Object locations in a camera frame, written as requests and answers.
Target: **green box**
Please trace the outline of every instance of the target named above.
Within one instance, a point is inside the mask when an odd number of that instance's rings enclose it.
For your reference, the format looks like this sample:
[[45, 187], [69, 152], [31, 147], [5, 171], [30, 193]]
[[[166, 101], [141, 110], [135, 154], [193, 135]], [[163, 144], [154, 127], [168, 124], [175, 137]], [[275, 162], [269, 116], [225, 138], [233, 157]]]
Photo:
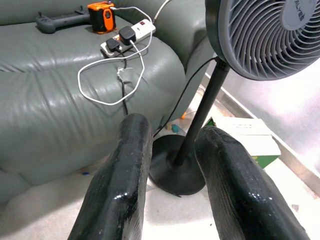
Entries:
[[211, 117], [208, 126], [216, 126], [238, 140], [261, 168], [276, 160], [281, 151], [272, 132], [261, 119]]

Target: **gray fan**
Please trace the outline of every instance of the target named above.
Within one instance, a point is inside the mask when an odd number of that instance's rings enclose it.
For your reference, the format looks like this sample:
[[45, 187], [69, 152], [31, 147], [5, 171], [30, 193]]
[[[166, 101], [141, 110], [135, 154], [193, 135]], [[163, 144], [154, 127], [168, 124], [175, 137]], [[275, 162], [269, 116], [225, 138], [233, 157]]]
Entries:
[[320, 57], [320, 0], [206, 0], [206, 29], [218, 55], [211, 79], [185, 137], [153, 143], [150, 178], [175, 195], [205, 185], [194, 141], [230, 67], [258, 81], [293, 75]]

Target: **plug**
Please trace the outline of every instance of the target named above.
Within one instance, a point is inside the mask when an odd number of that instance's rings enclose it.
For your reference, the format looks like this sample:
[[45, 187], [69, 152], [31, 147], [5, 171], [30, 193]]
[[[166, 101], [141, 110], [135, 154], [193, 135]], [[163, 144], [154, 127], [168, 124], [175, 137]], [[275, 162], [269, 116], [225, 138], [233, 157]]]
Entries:
[[129, 26], [122, 28], [119, 31], [119, 35], [121, 42], [126, 46], [131, 45], [130, 41], [135, 42], [137, 40], [135, 31]]
[[114, 40], [113, 38], [108, 39], [106, 42], [106, 46], [108, 47], [108, 49], [110, 50], [110, 52], [115, 52], [115, 51], [119, 51], [120, 48], [120, 42], [118, 42], [117, 40]]

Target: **orange charger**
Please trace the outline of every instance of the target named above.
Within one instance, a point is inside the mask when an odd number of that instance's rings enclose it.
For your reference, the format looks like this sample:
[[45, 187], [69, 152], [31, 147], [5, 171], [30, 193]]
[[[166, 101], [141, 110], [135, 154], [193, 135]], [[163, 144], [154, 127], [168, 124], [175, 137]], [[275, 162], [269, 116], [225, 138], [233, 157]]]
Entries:
[[114, 6], [111, 1], [96, 2], [87, 6], [94, 32], [105, 34], [116, 29], [114, 11], [110, 9]]

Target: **fan grille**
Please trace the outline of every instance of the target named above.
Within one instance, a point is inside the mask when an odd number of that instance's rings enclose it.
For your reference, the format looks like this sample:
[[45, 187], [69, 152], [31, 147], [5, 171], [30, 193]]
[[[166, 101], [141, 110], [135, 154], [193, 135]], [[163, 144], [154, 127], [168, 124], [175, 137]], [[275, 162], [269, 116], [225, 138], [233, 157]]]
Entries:
[[288, 30], [282, 24], [285, 0], [230, 0], [224, 19], [222, 51], [246, 78], [276, 80], [301, 71], [320, 57], [320, 0], [306, 24]]

